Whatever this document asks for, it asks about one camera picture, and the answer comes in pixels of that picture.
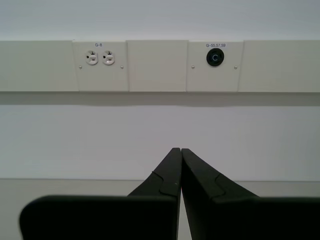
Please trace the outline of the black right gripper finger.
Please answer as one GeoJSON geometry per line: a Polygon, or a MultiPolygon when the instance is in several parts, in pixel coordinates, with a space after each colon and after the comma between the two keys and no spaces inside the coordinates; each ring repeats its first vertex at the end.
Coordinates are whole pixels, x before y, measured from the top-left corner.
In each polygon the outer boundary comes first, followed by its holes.
{"type": "Polygon", "coordinates": [[[183,148],[181,187],[194,240],[318,240],[318,197],[261,197],[183,148]]]}
{"type": "Polygon", "coordinates": [[[175,240],[182,152],[173,148],[126,196],[47,195],[19,216],[25,240],[175,240]]]}

